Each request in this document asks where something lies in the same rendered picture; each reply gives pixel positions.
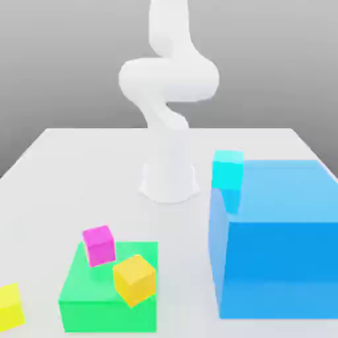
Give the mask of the small cyan cube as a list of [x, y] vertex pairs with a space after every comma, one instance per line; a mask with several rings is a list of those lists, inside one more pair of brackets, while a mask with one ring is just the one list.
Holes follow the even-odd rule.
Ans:
[[230, 214], [236, 214], [240, 206], [243, 171], [242, 151], [215, 151], [211, 187], [221, 190], [226, 211]]

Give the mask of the small magenta cube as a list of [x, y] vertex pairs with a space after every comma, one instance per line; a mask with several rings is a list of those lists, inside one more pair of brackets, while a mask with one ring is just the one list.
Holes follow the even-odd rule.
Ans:
[[90, 267], [116, 260], [115, 240], [107, 225], [86, 229], [82, 235]]

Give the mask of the small orange cube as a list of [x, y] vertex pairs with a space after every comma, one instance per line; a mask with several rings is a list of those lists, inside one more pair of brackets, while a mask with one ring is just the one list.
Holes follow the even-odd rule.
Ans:
[[156, 294], [156, 269], [140, 254], [125, 259], [112, 270], [115, 290], [130, 308]]

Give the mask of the small yellow cube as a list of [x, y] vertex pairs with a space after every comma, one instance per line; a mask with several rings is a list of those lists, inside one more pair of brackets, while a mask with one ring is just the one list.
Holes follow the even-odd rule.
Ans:
[[0, 287], [0, 332], [25, 323], [17, 283]]

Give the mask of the large blue box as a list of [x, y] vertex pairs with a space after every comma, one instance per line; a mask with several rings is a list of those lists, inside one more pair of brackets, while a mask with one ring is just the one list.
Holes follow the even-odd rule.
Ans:
[[338, 319], [338, 182], [315, 160], [247, 160], [240, 206], [211, 187], [222, 319]]

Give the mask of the large green box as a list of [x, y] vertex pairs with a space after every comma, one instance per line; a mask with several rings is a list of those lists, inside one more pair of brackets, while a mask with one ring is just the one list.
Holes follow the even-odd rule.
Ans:
[[156, 332], [156, 296], [130, 308], [115, 290], [113, 266], [139, 254], [156, 269], [158, 243], [117, 242], [116, 251], [116, 262], [90, 267], [85, 244], [78, 244], [58, 300], [66, 333]]

